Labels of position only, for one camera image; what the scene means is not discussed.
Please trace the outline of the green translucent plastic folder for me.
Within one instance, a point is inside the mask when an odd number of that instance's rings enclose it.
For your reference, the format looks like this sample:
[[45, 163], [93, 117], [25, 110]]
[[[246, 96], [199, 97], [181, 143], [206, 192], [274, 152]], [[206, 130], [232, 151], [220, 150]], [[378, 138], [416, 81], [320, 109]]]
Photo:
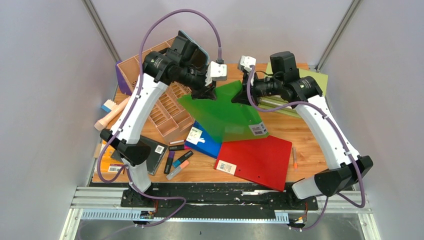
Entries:
[[250, 105], [233, 103], [242, 83], [233, 81], [215, 89], [216, 100], [192, 99], [186, 94], [178, 99], [188, 113], [218, 143], [266, 138], [269, 131], [258, 111]]

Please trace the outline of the beige plastic file organizer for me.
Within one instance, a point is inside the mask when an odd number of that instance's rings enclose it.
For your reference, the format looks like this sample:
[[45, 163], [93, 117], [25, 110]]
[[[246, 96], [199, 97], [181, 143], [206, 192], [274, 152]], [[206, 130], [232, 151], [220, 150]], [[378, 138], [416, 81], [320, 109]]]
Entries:
[[[118, 64], [121, 73], [132, 91], [135, 89], [140, 73], [139, 60], [143, 60], [151, 52], [159, 52], [169, 48], [174, 40], [175, 38], [173, 37], [144, 50], [141, 54], [142, 57], [136, 54]], [[195, 122], [188, 111], [178, 103], [180, 97], [189, 93], [190, 89], [188, 87], [173, 82], [155, 103], [142, 128], [141, 134], [165, 144], [182, 140]]]

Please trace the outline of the blue binder folder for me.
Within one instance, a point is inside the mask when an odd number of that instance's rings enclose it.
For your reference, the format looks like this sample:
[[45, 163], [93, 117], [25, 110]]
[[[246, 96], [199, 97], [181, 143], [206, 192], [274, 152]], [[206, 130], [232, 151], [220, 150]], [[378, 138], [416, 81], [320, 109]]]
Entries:
[[216, 159], [221, 150], [222, 143], [214, 141], [206, 130], [195, 121], [188, 133], [184, 145]]

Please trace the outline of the red binder folder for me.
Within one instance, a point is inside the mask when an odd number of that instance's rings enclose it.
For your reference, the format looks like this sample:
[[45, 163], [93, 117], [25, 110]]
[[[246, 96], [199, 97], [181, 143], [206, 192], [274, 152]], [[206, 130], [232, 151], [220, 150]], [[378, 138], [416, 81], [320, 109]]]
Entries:
[[214, 169], [272, 190], [284, 191], [292, 142], [267, 136], [224, 142]]

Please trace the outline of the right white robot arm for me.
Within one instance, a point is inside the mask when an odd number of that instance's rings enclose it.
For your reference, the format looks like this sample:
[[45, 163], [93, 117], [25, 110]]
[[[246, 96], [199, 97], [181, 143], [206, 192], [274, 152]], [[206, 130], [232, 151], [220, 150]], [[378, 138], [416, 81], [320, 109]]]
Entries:
[[327, 169], [314, 176], [295, 182], [285, 195], [286, 204], [298, 209], [306, 198], [323, 195], [340, 195], [341, 191], [359, 185], [361, 198], [365, 198], [364, 176], [373, 167], [370, 156], [361, 155], [341, 131], [327, 105], [324, 92], [317, 80], [301, 75], [295, 56], [290, 51], [270, 56], [271, 74], [259, 79], [255, 73], [256, 59], [240, 57], [237, 68], [243, 73], [242, 90], [236, 97], [238, 103], [258, 106], [261, 97], [280, 96], [305, 121], [317, 140], [326, 160]]

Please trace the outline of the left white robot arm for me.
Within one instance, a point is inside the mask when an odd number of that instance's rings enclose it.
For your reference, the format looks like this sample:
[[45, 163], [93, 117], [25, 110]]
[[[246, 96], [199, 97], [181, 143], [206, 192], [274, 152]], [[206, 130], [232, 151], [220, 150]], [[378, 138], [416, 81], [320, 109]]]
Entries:
[[101, 139], [119, 152], [135, 190], [133, 198], [142, 207], [153, 201], [148, 189], [152, 183], [147, 170], [150, 147], [140, 138], [154, 105], [173, 82], [190, 88], [195, 99], [214, 100], [216, 80], [227, 75], [220, 47], [218, 58], [201, 66], [194, 61], [200, 50], [189, 37], [178, 35], [170, 47], [141, 56], [136, 85], [120, 118], [111, 129], [100, 132]]

